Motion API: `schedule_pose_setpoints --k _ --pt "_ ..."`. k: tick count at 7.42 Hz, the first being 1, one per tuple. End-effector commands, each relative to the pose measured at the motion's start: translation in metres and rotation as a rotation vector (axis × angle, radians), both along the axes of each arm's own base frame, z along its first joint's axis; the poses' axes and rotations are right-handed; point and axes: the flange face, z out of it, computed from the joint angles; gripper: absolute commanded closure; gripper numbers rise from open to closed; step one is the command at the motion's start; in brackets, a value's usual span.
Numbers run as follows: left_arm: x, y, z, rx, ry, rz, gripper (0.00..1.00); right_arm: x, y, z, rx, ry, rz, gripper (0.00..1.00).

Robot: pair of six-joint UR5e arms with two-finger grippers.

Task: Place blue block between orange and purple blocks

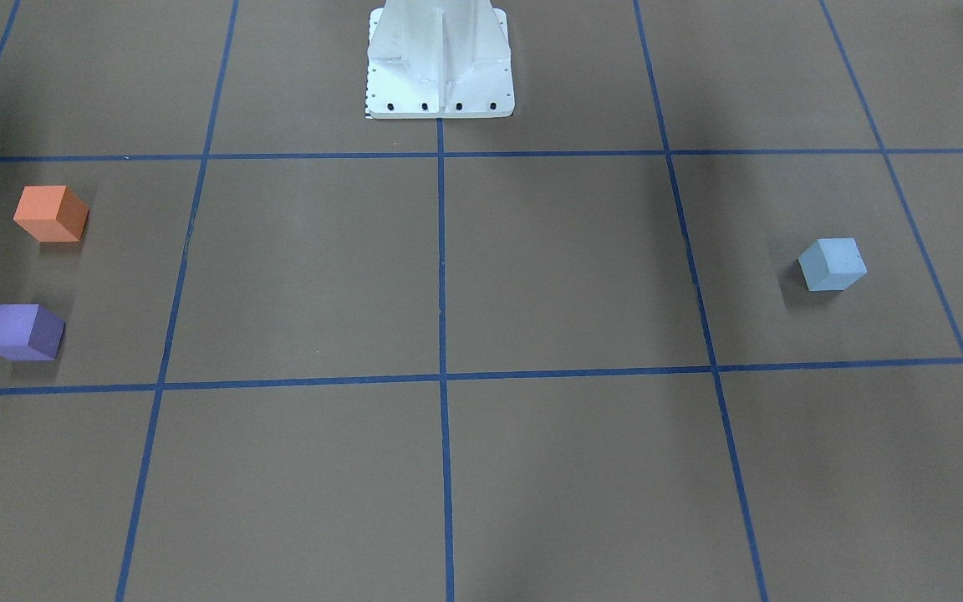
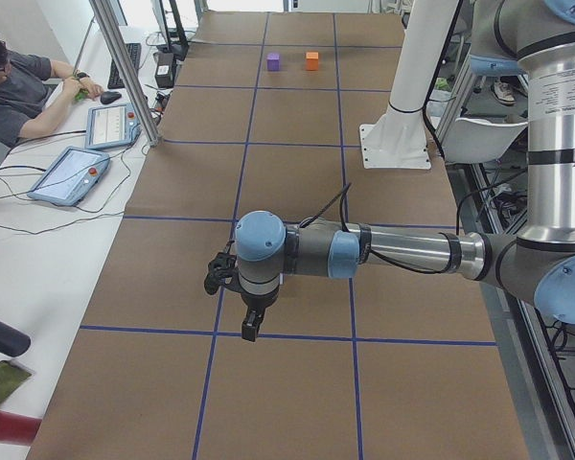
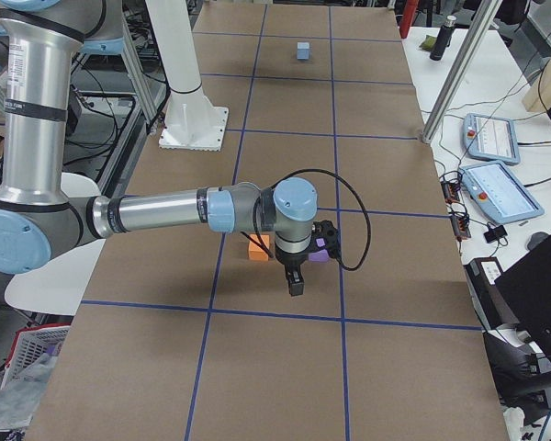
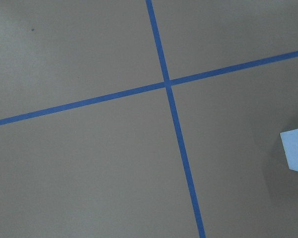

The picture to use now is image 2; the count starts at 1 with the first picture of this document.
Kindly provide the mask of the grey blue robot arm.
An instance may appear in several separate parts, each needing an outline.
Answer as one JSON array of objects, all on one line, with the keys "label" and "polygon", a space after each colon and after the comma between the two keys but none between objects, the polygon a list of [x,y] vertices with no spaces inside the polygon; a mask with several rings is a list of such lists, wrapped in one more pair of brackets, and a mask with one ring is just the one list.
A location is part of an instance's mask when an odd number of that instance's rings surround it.
[{"label": "grey blue robot arm", "polygon": [[575,324],[575,1],[478,1],[471,67],[528,77],[527,221],[516,235],[409,234],[323,218],[286,225],[268,211],[238,221],[227,288],[255,340],[283,275],[353,277],[387,263],[423,274],[459,273]]}]

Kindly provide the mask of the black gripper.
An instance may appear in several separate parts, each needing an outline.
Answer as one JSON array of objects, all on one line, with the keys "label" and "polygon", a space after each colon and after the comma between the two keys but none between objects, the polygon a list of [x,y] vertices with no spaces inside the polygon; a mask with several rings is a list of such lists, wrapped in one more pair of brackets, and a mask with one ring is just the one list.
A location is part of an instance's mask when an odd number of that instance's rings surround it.
[{"label": "black gripper", "polygon": [[241,323],[241,337],[244,340],[256,340],[265,318],[265,310],[272,306],[277,298],[278,291],[271,291],[263,295],[242,293],[241,299],[247,306],[247,313]]}]

